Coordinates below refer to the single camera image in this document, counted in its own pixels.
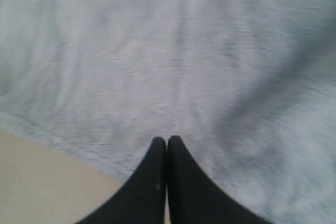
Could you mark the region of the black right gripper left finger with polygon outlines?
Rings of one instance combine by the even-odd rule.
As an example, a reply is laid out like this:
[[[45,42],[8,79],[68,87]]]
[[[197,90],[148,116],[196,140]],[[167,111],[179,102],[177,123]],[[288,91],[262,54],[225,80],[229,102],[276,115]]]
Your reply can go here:
[[[164,223],[166,142],[155,137],[127,182],[79,224]]]

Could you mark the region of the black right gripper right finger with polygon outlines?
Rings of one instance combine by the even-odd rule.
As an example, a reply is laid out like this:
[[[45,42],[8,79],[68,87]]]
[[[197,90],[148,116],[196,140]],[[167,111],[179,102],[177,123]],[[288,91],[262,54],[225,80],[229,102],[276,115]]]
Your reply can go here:
[[[179,136],[172,136],[167,144],[167,195],[171,223],[269,223],[224,193],[200,168]]]

